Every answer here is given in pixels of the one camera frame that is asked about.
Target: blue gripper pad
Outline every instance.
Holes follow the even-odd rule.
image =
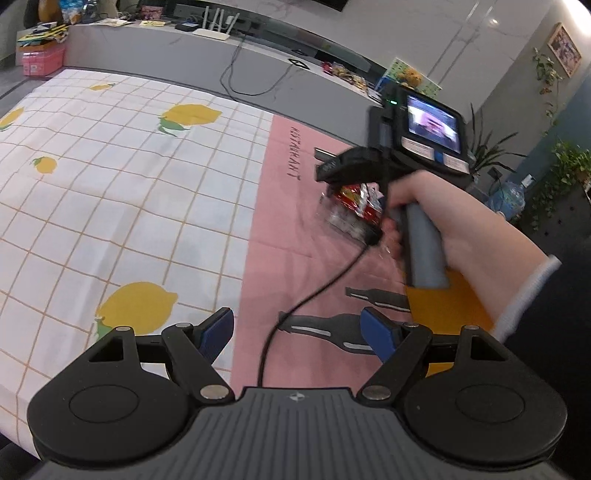
[[[196,326],[194,332],[201,333],[199,353],[212,364],[234,334],[234,312],[229,308],[219,309]]]
[[[361,310],[359,316],[361,335],[384,363],[396,351],[402,342],[402,329],[373,307]]]

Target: wall outlet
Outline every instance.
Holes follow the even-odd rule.
[[[503,176],[503,174],[495,167],[490,168],[489,171],[487,171],[487,173],[495,180],[499,180]]]
[[[535,182],[535,178],[533,178],[533,176],[530,174],[528,174],[528,176],[526,178],[521,180],[521,184],[523,185],[523,188],[525,188],[525,189],[527,187],[529,187],[533,182]]]

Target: yellow lemon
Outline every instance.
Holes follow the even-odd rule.
[[[4,115],[2,120],[0,120],[0,132],[2,130],[6,130],[8,127],[12,125],[12,123],[21,116],[21,114],[25,111],[23,107],[17,108],[12,112],[7,113]]]
[[[205,105],[196,105],[193,103],[175,105],[162,114],[158,130],[163,134],[176,137],[176,135],[168,130],[187,130],[183,125],[210,124],[216,121],[221,114],[219,110],[214,110]]]
[[[33,160],[33,165],[39,173],[53,173],[57,162],[51,157],[39,157]]]
[[[121,325],[132,327],[136,335],[151,333],[160,328],[170,317],[177,299],[176,293],[167,292],[150,282],[142,281],[124,285],[96,311],[96,317],[100,319],[99,336]]]
[[[97,92],[98,90],[108,90],[110,89],[114,83],[101,83],[100,85],[93,85],[92,87],[88,87],[89,90],[94,90]]]

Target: gray counter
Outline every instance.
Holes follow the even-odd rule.
[[[215,95],[240,40],[212,40],[173,27],[75,25],[70,28],[64,65],[162,79]],[[283,52],[243,43],[234,64],[232,87],[258,93],[271,87],[291,65]],[[232,94],[236,100],[292,118],[351,144],[366,143],[366,111],[375,103],[359,89],[323,73],[293,66],[271,92]]]

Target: metal pivot screw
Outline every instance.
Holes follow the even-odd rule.
[[[382,385],[370,385],[365,387],[361,394],[368,400],[386,400],[390,398],[392,392],[388,387]]]
[[[205,385],[199,393],[208,400],[221,400],[228,396],[230,390],[223,385]]]

